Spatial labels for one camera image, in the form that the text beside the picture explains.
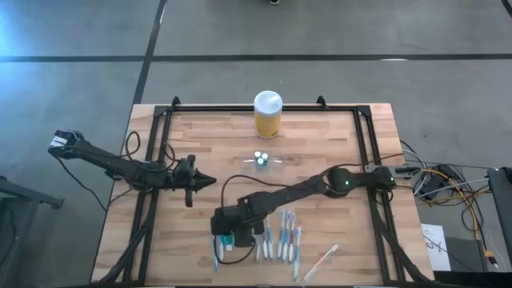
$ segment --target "gray floor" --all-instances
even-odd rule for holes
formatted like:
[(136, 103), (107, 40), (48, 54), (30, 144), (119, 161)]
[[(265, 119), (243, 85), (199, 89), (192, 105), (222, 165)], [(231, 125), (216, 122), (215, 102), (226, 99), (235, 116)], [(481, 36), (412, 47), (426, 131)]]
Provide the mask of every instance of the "gray floor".
[[(0, 2), (0, 56), (144, 55), (158, 0)], [(512, 53), (512, 19), (495, 0), (169, 0), (155, 50), (167, 54)], [(42, 206), (21, 266), (22, 287), (88, 282), (104, 213), (48, 155), (56, 129), (119, 151), (141, 62), (0, 63), (0, 174), (66, 198)], [(512, 61), (154, 63), (142, 103), (391, 102), (401, 138), (429, 161), (510, 166)], [(100, 195), (112, 182), (70, 169)], [(484, 170), (465, 169), (468, 178)], [(512, 270), (491, 195), (481, 197), (490, 248)], [(422, 222), (471, 239), (462, 207), (419, 207)]]

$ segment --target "wooden table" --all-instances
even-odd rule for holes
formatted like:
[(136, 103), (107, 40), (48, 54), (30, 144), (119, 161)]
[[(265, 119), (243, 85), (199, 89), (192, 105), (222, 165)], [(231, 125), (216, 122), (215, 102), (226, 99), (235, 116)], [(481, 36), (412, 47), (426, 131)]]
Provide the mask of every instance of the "wooden table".
[[(391, 105), (370, 105), (382, 157), (401, 153)], [(154, 105), (134, 106), (129, 130), (138, 131), (142, 138), (141, 149), (134, 158), (144, 159), (153, 111)], [(183, 191), (161, 191), (147, 285), (296, 285), (291, 265), (256, 263), (253, 255), (240, 264), (220, 266), (217, 274), (213, 272), (210, 217), (214, 209), (220, 206), (222, 184), (232, 174), (251, 174), (243, 160), (252, 159), (255, 150), (268, 151), (271, 157), (281, 159), (282, 163), (271, 167), (273, 173), (252, 175), (268, 182), (285, 184), (299, 182), (328, 166), (361, 162), (354, 118), (350, 113), (343, 112), (283, 112), (282, 128), (278, 136), (270, 140), (256, 136), (253, 115), (249, 112), (174, 112), (169, 143), (177, 157), (195, 154), (196, 167), (218, 181), (194, 195), (193, 208), (185, 208)], [(403, 163), (403, 156), (383, 161), (384, 165)], [(357, 167), (350, 169), (361, 171)], [(399, 184), (409, 185), (405, 181)], [(116, 183), (112, 197), (126, 189), (124, 182)], [(248, 179), (235, 179), (226, 188), (226, 204), (234, 204), (236, 198), (259, 190), (273, 191), (276, 188), (262, 186)], [(108, 209), (93, 280), (105, 275), (126, 248), (136, 198), (135, 192), (130, 193)], [(394, 190), (391, 206), (400, 245), (424, 275), (433, 278), (410, 190)], [(302, 226), (302, 278), (333, 244), (340, 246), (308, 285), (382, 283), (366, 190), (353, 190), (341, 199), (315, 195), (285, 208), (295, 211), (297, 225)], [(269, 216), (274, 244), (278, 241), (280, 227), (278, 214), (279, 211), (276, 211)], [(137, 277), (140, 250), (135, 256), (133, 278)], [(234, 260), (246, 252), (247, 249), (237, 248), (234, 252), (227, 252), (225, 260)], [(386, 254), (393, 271), (389, 247), (386, 247)]]

